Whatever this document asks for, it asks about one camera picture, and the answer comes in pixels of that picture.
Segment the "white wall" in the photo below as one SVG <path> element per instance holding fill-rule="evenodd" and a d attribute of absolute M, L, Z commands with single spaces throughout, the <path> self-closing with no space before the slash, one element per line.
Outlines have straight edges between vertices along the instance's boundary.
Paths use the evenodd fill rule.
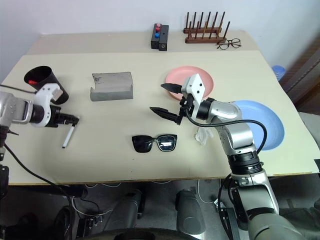
<path fill-rule="evenodd" d="M 231 29 L 250 33 L 271 66 L 287 68 L 320 32 L 320 0 L 0 0 L 0 4 L 0 82 L 39 34 L 148 31 L 157 22 L 181 31 L 188 11 L 226 11 L 224 22 L 231 21 Z"/>

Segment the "black sunglasses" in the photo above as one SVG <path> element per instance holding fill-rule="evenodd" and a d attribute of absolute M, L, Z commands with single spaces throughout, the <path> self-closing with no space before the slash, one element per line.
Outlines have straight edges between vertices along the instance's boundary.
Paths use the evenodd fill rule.
<path fill-rule="evenodd" d="M 231 45 L 232 47 L 234 47 L 235 49 L 241 47 L 241 41 L 239 38 L 234 38 L 232 40 L 227 40 L 227 43 L 225 43 L 224 41 L 220 41 L 217 43 L 217 49 L 221 49 L 221 50 L 226 50 L 227 48 L 229 48 L 229 46 Z"/>
<path fill-rule="evenodd" d="M 159 149 L 163 152 L 173 151 L 177 143 L 177 135 L 175 134 L 163 134 L 157 138 L 146 135 L 138 135 L 132 137 L 132 143 L 134 149 L 138 153 L 148 153 L 150 152 L 153 143 L 156 142 Z"/>

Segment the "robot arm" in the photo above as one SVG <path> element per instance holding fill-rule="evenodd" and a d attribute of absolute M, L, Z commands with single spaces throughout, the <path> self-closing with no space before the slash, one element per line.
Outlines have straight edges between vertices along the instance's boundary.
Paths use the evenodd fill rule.
<path fill-rule="evenodd" d="M 51 99 L 57 100 L 62 93 L 58 84 L 47 83 L 35 94 L 32 102 L 0 91 L 0 161 L 5 156 L 7 134 L 13 133 L 9 130 L 12 123 L 31 123 L 34 127 L 53 128 L 57 128 L 58 124 L 72 124 L 74 127 L 78 123 L 79 118 L 76 116 L 60 113 L 61 107 L 50 105 Z M 0 166 L 2 198 L 8 188 L 9 168 Z"/>
<path fill-rule="evenodd" d="M 247 225 L 250 239 L 304 239 L 291 223 L 279 215 L 276 197 L 259 160 L 258 153 L 267 138 L 263 124 L 242 120 L 241 110 L 232 102 L 212 98 L 202 101 L 205 87 L 199 74 L 187 78 L 183 86 L 170 83 L 161 86 L 170 92 L 183 94 L 180 113 L 176 115 L 163 108 L 150 107 L 154 113 L 178 125 L 183 117 L 187 117 L 197 126 L 216 127 L 228 158 L 231 178 L 236 184 L 232 195 L 237 218 Z M 198 123 L 196 119 L 205 120 L 207 124 Z M 265 139 L 258 150 L 247 122 L 263 128 Z"/>

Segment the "blue plate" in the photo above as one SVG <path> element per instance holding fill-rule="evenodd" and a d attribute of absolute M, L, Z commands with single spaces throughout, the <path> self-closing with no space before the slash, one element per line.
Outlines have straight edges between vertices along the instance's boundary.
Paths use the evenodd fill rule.
<path fill-rule="evenodd" d="M 249 100 L 234 102 L 242 113 L 242 119 L 256 120 L 264 124 L 267 130 L 267 138 L 262 150 L 270 150 L 278 147 L 285 137 L 285 129 L 278 115 L 267 106 Z M 264 132 L 262 128 L 254 123 L 248 123 L 253 133 L 256 148 L 259 148 Z"/>

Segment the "gray box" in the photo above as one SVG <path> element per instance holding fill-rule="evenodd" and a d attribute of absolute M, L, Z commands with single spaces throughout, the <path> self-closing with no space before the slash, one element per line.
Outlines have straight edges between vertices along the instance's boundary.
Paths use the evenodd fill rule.
<path fill-rule="evenodd" d="M 95 89 L 90 89 L 93 102 L 134 98 L 131 72 L 92 73 Z"/>

